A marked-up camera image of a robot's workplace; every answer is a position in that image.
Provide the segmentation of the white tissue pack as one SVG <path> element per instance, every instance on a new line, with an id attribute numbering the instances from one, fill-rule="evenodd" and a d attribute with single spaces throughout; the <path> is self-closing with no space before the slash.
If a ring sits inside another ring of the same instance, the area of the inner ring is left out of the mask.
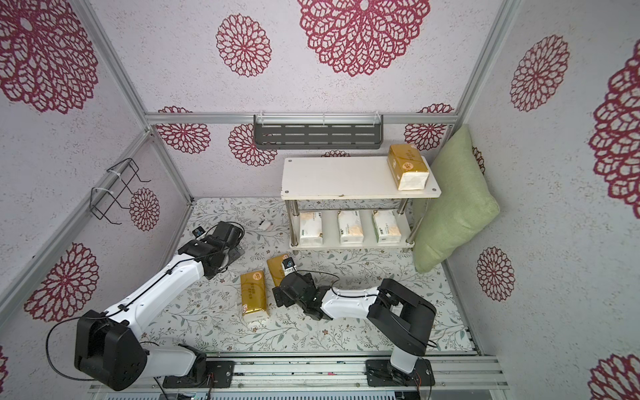
<path id="1" fill-rule="evenodd" d="M 400 243 L 402 233 L 393 210 L 373 210 L 373 227 L 378 243 Z"/>
<path id="2" fill-rule="evenodd" d="M 358 210 L 340 210 L 337 214 L 341 244 L 362 243 L 363 225 Z"/>
<path id="3" fill-rule="evenodd" d="M 320 212 L 300 213 L 298 241 L 301 246 L 320 246 L 323 244 L 323 222 Z"/>

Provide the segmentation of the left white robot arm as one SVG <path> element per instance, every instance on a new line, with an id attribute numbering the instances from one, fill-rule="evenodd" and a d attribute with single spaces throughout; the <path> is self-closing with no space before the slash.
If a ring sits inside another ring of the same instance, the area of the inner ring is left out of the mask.
<path id="1" fill-rule="evenodd" d="M 207 355 L 188 345 L 153 346 L 143 339 L 150 323 L 193 283 L 226 271 L 241 256 L 245 235 L 239 223 L 220 222 L 181 246 L 168 265 L 140 288 L 101 313 L 78 320 L 76 370 L 115 391 L 140 378 L 163 377 L 193 388 L 208 384 Z"/>

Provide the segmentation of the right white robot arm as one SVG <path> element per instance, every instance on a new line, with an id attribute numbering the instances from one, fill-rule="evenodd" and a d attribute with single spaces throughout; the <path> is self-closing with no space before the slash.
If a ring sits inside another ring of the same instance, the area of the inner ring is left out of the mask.
<path id="1" fill-rule="evenodd" d="M 273 289 L 278 307 L 299 306 L 314 320 L 366 319 L 393 344 L 390 371 L 410 375 L 427 351 L 437 310 L 401 283 L 385 278 L 360 290 L 318 287 L 304 270 L 286 275 Z"/>

